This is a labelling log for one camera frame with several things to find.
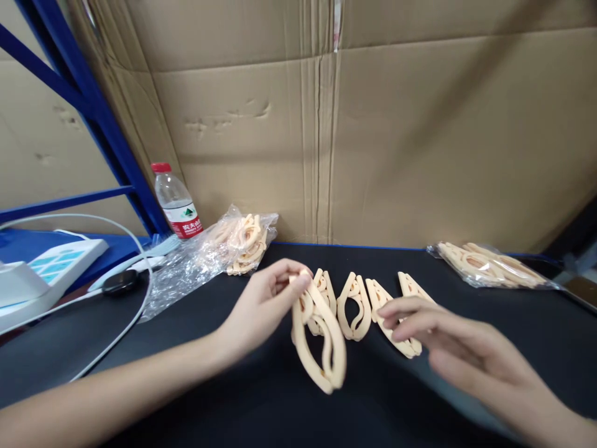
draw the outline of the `black table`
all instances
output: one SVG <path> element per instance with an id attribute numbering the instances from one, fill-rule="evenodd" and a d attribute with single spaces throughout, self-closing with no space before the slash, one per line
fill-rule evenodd
<path id="1" fill-rule="evenodd" d="M 474 289 L 443 261 L 422 251 L 273 244 L 262 266 L 283 257 L 299 260 L 313 272 L 327 269 L 336 294 L 354 271 L 399 296 L 396 272 L 409 273 L 439 304 L 495 325 L 566 405 L 597 418 L 597 317 L 566 293 Z M 214 278 L 153 320 L 135 326 L 93 371 L 210 333 L 229 314 L 247 281 Z M 0 407 L 68 381 L 122 331 L 143 296 L 141 288 L 122 299 L 98 296 L 72 305 L 0 347 Z M 356 305 L 352 311 L 356 314 Z M 426 352 L 405 359 L 376 325 L 362 341 L 347 342 L 344 387 L 331 396 L 323 394 L 300 364 L 290 327 L 287 316 L 241 363 L 108 445 L 513 443 L 500 435 L 508 430 L 477 401 L 430 370 Z M 310 338 L 309 343 L 317 358 L 322 338 Z"/>

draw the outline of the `blue shelf frame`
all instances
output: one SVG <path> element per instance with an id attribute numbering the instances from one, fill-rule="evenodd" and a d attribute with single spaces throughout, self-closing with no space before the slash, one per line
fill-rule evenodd
<path id="1" fill-rule="evenodd" d="M 53 70 L 0 24 L 0 47 L 83 117 L 120 187 L 0 210 L 0 222 L 126 195 L 149 236 L 172 233 L 55 0 L 15 0 Z"/>

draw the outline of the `red bottle cap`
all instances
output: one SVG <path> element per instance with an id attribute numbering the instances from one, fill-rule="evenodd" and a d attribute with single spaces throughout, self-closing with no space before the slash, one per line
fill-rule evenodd
<path id="1" fill-rule="evenodd" d="M 172 171 L 172 167 L 170 167 L 170 164 L 167 163 L 151 164 L 151 169 L 154 171 L 154 173 Z"/>

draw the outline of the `cardboard box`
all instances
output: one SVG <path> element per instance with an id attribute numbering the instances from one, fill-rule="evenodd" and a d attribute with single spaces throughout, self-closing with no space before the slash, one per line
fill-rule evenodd
<path id="1" fill-rule="evenodd" d="M 591 0 L 337 3 L 95 0 L 100 39 L 70 7 L 206 225 L 235 203 L 287 241 L 540 251 L 597 194 Z"/>
<path id="2" fill-rule="evenodd" d="M 0 2 L 0 17 L 17 38 L 45 58 L 12 1 Z M 80 115 L 32 73 L 0 50 L 0 208 L 118 187 Z M 115 197 L 55 213 L 90 213 L 146 235 L 126 197 Z M 63 228 L 122 233 L 109 223 L 85 218 L 43 220 L 27 228 Z"/>

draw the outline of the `clear plastic bag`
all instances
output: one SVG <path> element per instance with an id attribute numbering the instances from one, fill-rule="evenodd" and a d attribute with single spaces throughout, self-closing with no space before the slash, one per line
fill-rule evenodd
<path id="1" fill-rule="evenodd" d="M 242 219 L 240 234 L 245 240 L 245 250 L 226 268 L 228 275 L 251 274 L 257 269 L 269 244 L 277 236 L 277 230 L 272 227 L 277 221 L 277 213 L 249 214 Z"/>
<path id="2" fill-rule="evenodd" d="M 147 322 L 173 303 L 226 272 L 240 274 L 254 271 L 277 232 L 273 227 L 277 213 L 243 215 L 231 205 L 217 223 L 170 252 L 159 271 L 154 273 L 153 285 L 140 322 Z"/>
<path id="3" fill-rule="evenodd" d="M 427 252 L 443 258 L 473 287 L 562 289 L 562 287 L 488 245 L 467 243 L 462 247 L 441 241 Z"/>

